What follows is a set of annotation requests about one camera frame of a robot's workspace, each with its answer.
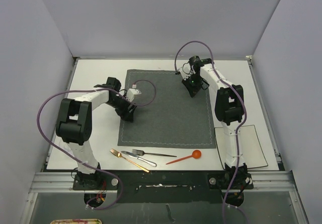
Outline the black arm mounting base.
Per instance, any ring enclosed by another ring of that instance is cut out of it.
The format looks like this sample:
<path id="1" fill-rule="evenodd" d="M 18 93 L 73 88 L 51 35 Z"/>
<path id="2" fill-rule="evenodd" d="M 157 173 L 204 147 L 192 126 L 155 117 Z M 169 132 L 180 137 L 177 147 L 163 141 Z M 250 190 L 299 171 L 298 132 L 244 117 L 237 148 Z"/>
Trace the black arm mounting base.
<path id="1" fill-rule="evenodd" d="M 125 203 L 221 203 L 227 188 L 240 200 L 245 190 L 253 189 L 250 176 L 238 174 L 232 185 L 231 175 L 224 171 L 116 171 L 114 177 L 99 174 L 97 180 L 81 179 L 76 175 L 73 190 L 84 191 L 90 200 L 91 191 L 104 194 L 117 192 L 117 202 Z"/>

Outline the dark handled silver fork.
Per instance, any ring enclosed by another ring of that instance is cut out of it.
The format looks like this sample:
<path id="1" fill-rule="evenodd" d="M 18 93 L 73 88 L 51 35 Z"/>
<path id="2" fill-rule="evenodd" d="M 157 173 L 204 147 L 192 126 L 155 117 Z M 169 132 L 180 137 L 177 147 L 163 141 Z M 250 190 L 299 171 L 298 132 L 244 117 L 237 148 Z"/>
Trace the dark handled silver fork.
<path id="1" fill-rule="evenodd" d="M 136 154 L 138 156 L 144 156 L 144 155 L 151 155 L 151 156 L 160 156 L 160 157 L 171 157 L 171 158 L 176 158 L 177 156 L 174 155 L 167 155 L 167 154 L 159 154 L 159 153 L 148 153 L 142 150 L 132 150 L 133 154 Z"/>

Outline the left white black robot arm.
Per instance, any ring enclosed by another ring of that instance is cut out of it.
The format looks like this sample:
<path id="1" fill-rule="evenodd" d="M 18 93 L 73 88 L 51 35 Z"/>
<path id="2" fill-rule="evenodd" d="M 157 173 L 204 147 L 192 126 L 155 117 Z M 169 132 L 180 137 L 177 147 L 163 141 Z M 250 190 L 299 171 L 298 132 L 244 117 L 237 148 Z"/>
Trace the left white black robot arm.
<path id="1" fill-rule="evenodd" d="M 91 189 L 101 186 L 103 177 L 96 173 L 100 168 L 94 157 L 89 139 L 92 134 L 92 112 L 103 104 L 115 109 L 123 120 L 133 122 L 136 106 L 134 99 L 141 91 L 134 85 L 121 95 L 121 83 L 118 79 L 108 77 L 105 84 L 95 85 L 93 90 L 74 99 L 61 101 L 56 122 L 56 135 L 69 144 L 73 156 L 80 160 L 78 172 L 85 176 L 85 184 Z"/>

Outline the silver table knife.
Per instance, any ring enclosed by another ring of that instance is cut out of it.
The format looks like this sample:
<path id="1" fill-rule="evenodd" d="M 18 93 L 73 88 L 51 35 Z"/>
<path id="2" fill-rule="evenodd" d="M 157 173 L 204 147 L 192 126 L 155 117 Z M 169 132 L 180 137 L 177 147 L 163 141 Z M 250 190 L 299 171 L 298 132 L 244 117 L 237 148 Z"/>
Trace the silver table knife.
<path id="1" fill-rule="evenodd" d="M 122 154 L 125 154 L 125 155 L 127 155 L 127 156 L 129 156 L 129 157 L 132 157 L 132 158 L 134 158 L 134 159 L 138 159 L 138 160 L 140 160 L 140 161 L 143 161 L 143 162 L 145 162 L 145 163 L 149 164 L 149 165 L 150 165 L 150 166 L 152 166 L 152 167 L 157 167 L 157 164 L 156 164 L 155 162 L 152 162 L 152 161 L 146 160 L 146 159 L 144 159 L 144 158 L 142 158 L 142 157 L 140 157 L 140 156 L 138 156 L 138 155 L 136 155 L 136 154 L 133 154 L 133 153 L 131 153 L 131 152 L 128 152 L 128 151 L 121 151 L 121 153 L 122 153 Z"/>

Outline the gold fork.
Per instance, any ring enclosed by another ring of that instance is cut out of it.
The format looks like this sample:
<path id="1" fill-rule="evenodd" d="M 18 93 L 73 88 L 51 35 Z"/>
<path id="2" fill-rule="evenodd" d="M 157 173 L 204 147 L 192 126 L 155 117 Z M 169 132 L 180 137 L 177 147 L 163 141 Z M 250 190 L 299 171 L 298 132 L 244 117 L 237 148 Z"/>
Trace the gold fork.
<path id="1" fill-rule="evenodd" d="M 141 165 L 139 165 L 139 164 L 137 164 L 137 163 L 135 163 L 134 161 L 132 161 L 132 160 L 130 160 L 130 159 L 128 159 L 128 158 L 126 158 L 126 157 L 124 157 L 119 151 L 117 151 L 117 150 L 115 150 L 115 149 L 110 149 L 110 153 L 112 153 L 114 156 L 116 156 L 116 157 L 118 157 L 118 158 L 121 158 L 121 159 L 124 159 L 124 160 L 126 160 L 126 161 L 128 161 L 129 163 L 131 163 L 131 164 L 133 164 L 133 165 L 135 165 L 136 167 L 138 167 L 138 168 L 140 168 L 141 170 L 143 170 L 144 172 L 146 172 L 146 173 L 149 173 L 150 172 L 150 170 L 148 170 L 148 169 L 146 169 L 145 167 L 143 167 L 143 166 L 141 166 Z"/>

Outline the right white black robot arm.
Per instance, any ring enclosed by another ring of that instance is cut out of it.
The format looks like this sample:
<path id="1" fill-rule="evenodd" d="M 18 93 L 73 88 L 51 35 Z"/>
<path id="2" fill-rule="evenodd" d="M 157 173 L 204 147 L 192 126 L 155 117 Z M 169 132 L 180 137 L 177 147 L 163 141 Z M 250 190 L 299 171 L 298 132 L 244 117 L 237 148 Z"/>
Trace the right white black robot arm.
<path id="1" fill-rule="evenodd" d="M 224 182 L 227 187 L 236 188 L 242 182 L 242 176 L 236 169 L 245 164 L 240 136 L 240 128 L 247 118 L 243 87 L 227 80 L 210 58 L 191 57 L 179 68 L 179 74 L 190 97 L 207 88 L 216 93 L 214 114 L 224 130 L 225 169 L 232 170 L 224 175 Z"/>

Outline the orange plastic spoon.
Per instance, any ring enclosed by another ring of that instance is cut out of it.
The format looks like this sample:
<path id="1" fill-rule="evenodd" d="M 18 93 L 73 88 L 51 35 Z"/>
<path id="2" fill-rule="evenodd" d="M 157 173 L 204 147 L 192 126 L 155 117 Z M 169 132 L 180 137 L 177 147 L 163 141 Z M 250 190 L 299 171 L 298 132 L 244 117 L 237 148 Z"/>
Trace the orange plastic spoon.
<path id="1" fill-rule="evenodd" d="M 174 164 L 174 163 L 177 163 L 177 162 L 180 162 L 180 161 L 183 161 L 186 159 L 190 159 L 190 158 L 199 159 L 199 158 L 201 158 L 201 156 L 202 156 L 202 153 L 200 150 L 194 150 L 191 155 L 170 161 L 170 162 L 166 163 L 166 165 Z"/>

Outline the floral tray edge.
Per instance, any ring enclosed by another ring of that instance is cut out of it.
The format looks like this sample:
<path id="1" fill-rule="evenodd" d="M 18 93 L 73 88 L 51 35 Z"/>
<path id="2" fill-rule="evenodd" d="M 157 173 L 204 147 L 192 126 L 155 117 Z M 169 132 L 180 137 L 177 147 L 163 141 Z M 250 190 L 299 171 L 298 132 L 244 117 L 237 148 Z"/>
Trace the floral tray edge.
<path id="1" fill-rule="evenodd" d="M 102 221 L 97 218 L 59 219 L 53 220 L 50 224 L 102 224 Z"/>

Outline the white square plate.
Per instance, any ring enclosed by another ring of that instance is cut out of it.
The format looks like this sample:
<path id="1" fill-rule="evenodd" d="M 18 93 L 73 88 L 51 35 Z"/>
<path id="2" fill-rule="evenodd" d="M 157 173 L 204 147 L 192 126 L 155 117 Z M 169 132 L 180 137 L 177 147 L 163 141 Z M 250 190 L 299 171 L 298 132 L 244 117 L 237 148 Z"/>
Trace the white square plate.
<path id="1" fill-rule="evenodd" d="M 224 142 L 224 130 L 222 127 L 215 128 L 215 139 L 221 165 L 225 169 L 226 146 Z M 242 126 L 239 147 L 248 169 L 267 167 L 268 163 L 262 150 L 256 128 L 254 125 Z"/>

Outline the dark grey cloth placemat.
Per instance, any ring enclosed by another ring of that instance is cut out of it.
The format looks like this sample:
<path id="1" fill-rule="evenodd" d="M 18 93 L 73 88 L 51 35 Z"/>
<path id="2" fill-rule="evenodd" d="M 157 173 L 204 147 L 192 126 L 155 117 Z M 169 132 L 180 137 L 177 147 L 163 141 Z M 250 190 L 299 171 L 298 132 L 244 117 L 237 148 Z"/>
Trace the dark grey cloth placemat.
<path id="1" fill-rule="evenodd" d="M 129 69 L 125 87 L 136 83 L 142 95 L 132 123 L 121 121 L 118 145 L 163 148 L 215 148 L 209 90 L 190 97 L 181 77 L 169 70 Z"/>

